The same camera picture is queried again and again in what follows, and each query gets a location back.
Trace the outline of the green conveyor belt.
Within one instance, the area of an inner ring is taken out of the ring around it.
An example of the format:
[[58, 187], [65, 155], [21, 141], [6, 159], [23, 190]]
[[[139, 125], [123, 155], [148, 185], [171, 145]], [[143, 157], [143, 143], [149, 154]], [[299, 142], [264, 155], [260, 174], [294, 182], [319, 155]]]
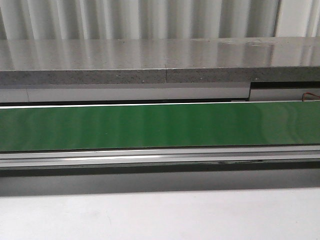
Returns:
[[317, 101], [6, 106], [2, 152], [313, 145]]

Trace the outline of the grey stone countertop slab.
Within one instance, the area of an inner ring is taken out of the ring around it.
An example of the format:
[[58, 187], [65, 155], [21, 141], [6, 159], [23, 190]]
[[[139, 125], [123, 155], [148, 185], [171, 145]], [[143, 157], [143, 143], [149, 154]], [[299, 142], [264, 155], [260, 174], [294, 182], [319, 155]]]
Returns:
[[0, 42], [3, 86], [319, 79], [318, 37]]

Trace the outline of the white panel under countertop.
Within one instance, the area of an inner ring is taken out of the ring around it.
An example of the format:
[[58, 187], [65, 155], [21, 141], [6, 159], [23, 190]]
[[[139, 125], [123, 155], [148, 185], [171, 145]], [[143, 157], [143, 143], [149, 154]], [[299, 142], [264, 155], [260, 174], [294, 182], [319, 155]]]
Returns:
[[319, 81], [7, 85], [0, 102], [293, 101], [320, 93]]

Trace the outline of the white pleated curtain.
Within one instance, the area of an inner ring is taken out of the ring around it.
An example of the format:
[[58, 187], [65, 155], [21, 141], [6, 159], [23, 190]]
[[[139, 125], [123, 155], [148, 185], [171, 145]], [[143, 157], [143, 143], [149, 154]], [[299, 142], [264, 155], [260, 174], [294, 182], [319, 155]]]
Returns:
[[317, 0], [3, 0], [3, 40], [317, 37]]

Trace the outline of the aluminium conveyor front rail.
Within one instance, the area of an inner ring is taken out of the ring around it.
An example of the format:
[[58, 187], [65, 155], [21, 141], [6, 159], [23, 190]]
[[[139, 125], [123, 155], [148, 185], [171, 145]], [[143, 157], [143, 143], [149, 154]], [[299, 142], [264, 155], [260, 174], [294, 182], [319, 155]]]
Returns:
[[179, 165], [314, 163], [320, 146], [263, 145], [16, 151], [0, 154], [1, 170]]

